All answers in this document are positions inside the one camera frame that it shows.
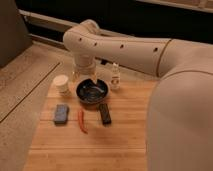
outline small bottle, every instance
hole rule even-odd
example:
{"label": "small bottle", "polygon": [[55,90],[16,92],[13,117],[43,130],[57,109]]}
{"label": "small bottle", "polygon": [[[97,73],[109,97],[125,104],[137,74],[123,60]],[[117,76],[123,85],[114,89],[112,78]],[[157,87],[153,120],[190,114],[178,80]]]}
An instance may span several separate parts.
{"label": "small bottle", "polygon": [[120,85],[120,71],[119,71],[119,65],[116,63],[113,63],[112,65],[112,73],[111,73],[111,82],[110,82],[110,88],[112,90],[117,90]]}

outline dark bowl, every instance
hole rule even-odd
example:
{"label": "dark bowl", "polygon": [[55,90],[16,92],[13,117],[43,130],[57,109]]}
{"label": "dark bowl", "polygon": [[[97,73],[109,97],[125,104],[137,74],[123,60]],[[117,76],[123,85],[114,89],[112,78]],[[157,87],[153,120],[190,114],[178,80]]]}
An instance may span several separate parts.
{"label": "dark bowl", "polygon": [[102,80],[97,80],[95,84],[91,79],[82,81],[77,89],[76,94],[85,104],[96,104],[104,100],[108,93],[107,84]]}

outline chili pepper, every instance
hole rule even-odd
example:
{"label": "chili pepper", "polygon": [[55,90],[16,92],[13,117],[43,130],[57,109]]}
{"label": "chili pepper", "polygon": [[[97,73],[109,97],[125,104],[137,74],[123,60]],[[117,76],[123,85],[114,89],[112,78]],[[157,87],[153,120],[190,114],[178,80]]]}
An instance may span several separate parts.
{"label": "chili pepper", "polygon": [[84,127],[84,111],[83,111],[83,109],[78,110],[78,124],[79,124],[81,131],[83,133],[87,134],[88,132]]}

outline remote control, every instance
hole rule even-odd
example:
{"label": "remote control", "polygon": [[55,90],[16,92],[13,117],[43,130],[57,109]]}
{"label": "remote control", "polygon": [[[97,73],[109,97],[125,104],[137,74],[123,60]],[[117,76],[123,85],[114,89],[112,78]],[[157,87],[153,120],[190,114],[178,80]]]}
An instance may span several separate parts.
{"label": "remote control", "polygon": [[54,123],[66,124],[68,120],[69,107],[66,104],[58,104],[55,110]]}
{"label": "remote control", "polygon": [[111,123],[111,117],[110,117],[110,114],[109,114],[109,109],[108,109],[107,104],[106,103],[100,104],[99,110],[100,110],[100,113],[101,113],[101,119],[102,119],[103,125],[110,124]]}

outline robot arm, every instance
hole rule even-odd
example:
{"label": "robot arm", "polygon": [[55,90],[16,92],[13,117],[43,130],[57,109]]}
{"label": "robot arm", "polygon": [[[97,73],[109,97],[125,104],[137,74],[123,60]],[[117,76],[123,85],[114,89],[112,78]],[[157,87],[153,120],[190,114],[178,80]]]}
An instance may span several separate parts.
{"label": "robot arm", "polygon": [[100,35],[87,20],[64,35],[76,72],[95,70],[94,57],[162,77],[147,115],[148,171],[212,171],[213,46]]}
{"label": "robot arm", "polygon": [[169,41],[102,36],[92,20],[82,22],[64,35],[64,45],[74,52],[77,72],[87,74],[94,72],[94,57],[99,57],[156,76],[161,55]]}

